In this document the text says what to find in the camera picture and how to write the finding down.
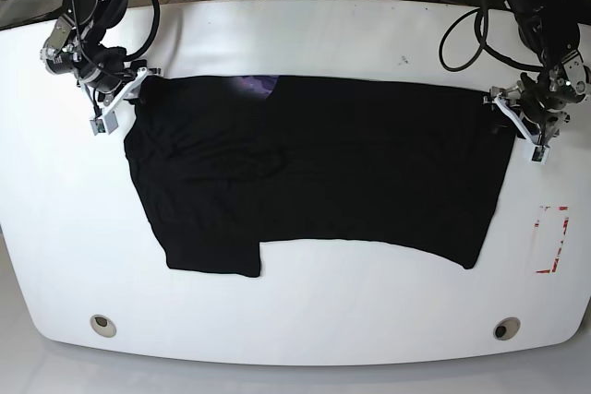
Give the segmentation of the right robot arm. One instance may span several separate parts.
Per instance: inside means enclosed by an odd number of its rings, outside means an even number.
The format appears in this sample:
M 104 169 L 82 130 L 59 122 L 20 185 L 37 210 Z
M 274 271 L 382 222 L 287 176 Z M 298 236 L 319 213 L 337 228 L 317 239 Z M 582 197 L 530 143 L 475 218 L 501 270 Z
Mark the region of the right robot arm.
M 43 44 L 40 58 L 54 75 L 71 74 L 90 100 L 95 135 L 111 134 L 118 128 L 115 108 L 139 97 L 141 84 L 159 76 L 148 66 L 144 54 L 154 43 L 161 19 L 159 0 L 151 0 L 152 22 L 146 41 L 133 53 L 124 47 L 106 47 L 106 31 L 123 19 L 128 0 L 63 0 L 62 13 Z

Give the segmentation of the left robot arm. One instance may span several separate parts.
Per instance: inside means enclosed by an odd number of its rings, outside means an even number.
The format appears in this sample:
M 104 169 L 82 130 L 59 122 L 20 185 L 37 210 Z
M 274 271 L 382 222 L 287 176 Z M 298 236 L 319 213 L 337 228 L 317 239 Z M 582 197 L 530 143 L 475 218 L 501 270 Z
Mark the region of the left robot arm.
M 590 97 L 590 68 L 579 51 L 580 29 L 564 0 L 505 0 L 522 43 L 540 66 L 525 66 L 488 48 L 486 52 L 520 71 L 508 88 L 493 87 L 490 102 L 507 116 L 526 142 L 525 156 L 543 163 L 549 142 L 570 116 L 569 104 Z

